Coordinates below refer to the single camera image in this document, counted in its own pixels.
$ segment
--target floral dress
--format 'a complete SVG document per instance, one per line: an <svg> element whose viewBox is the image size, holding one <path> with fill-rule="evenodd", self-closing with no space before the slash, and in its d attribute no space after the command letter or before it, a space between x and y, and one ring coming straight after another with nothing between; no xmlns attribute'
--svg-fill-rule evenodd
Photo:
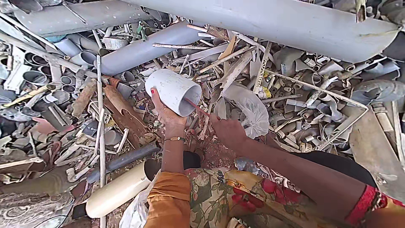
<svg viewBox="0 0 405 228"><path fill-rule="evenodd" d="M227 168L188 169L191 182L190 227L225 228L233 217L255 216L266 227L347 227L323 218L307 196L250 172ZM390 207L405 216L405 205L367 186L346 222L361 226L367 213Z"/></svg>

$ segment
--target dark gray pipe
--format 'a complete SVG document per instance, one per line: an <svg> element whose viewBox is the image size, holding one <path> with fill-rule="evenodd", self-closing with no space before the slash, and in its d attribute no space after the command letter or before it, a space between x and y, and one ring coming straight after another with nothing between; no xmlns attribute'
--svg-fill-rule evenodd
<svg viewBox="0 0 405 228"><path fill-rule="evenodd" d="M118 168L121 168L125 165L128 165L129 163L132 163L138 159L144 158L147 155L152 154L153 152L159 151L160 148L157 147L156 141L151 142L149 144L144 145L143 147L125 153L118 158L109 161L106 166L105 166L105 173L110 173ZM100 180L100 169L96 168L93 170L93 172L87 177L87 182L88 183L94 183L96 181Z"/></svg>
<svg viewBox="0 0 405 228"><path fill-rule="evenodd" d="M69 4L69 7L83 17L87 25L64 6L44 7L43 10L30 14L15 11L14 15L21 24L43 37L136 23L140 20L153 18L146 14L139 5L119 0Z"/></svg>
<svg viewBox="0 0 405 228"><path fill-rule="evenodd" d="M138 40L101 57L101 73L113 76L175 50L152 47L154 43L185 45L201 39L199 31L188 28L187 24L187 21L179 22L148 36L146 42Z"/></svg>

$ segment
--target red stick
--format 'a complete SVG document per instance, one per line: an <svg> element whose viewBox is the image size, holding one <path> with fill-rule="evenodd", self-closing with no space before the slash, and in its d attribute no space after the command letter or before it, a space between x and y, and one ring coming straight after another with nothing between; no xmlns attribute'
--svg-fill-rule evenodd
<svg viewBox="0 0 405 228"><path fill-rule="evenodd" d="M186 100L188 103L190 103L190 105L194 106L194 108L196 108L198 111L202 112L204 115L209 117L209 114L204 112L204 110L202 110L200 107L198 107L198 105L194 104L191 100L189 100L188 98L184 98L184 100Z"/></svg>

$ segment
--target large gray pipe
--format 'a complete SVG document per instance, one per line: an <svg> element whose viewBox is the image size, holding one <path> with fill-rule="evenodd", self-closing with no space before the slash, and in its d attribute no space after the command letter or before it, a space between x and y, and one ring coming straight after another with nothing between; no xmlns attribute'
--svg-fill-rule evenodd
<svg viewBox="0 0 405 228"><path fill-rule="evenodd" d="M152 47L154 43L185 45L201 39L199 31L188 28L187 24L187 21L179 22L148 36L146 42L138 40L101 57L101 73L116 75L175 50Z"/></svg>
<svg viewBox="0 0 405 228"><path fill-rule="evenodd" d="M381 53L398 33L390 22L356 23L353 13L296 0L124 1L346 62Z"/></svg>
<svg viewBox="0 0 405 228"><path fill-rule="evenodd" d="M43 37L135 23L151 18L139 5L119 0L69 4L69 7L83 17L87 25L64 6L44 7L43 10L30 14L16 11L14 15L25 27Z"/></svg>

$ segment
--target white plastic bag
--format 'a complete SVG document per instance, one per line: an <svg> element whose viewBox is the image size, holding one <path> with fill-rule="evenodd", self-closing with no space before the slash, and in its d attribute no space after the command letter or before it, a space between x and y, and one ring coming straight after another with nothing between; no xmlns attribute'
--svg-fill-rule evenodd
<svg viewBox="0 0 405 228"><path fill-rule="evenodd" d="M156 178L153 179L153 181L149 184L148 188L138 193L135 199L129 204L127 209L124 211L121 220L119 221L119 228L144 227L149 212L149 209L146 207L145 204L147 203L147 197L149 195L149 192L155 185L155 181Z"/></svg>
<svg viewBox="0 0 405 228"><path fill-rule="evenodd" d="M222 94L225 99L234 100L246 115L242 126L247 126L245 132L248 137L253 139L268 133L270 125L269 113L256 94L243 85L234 83Z"/></svg>

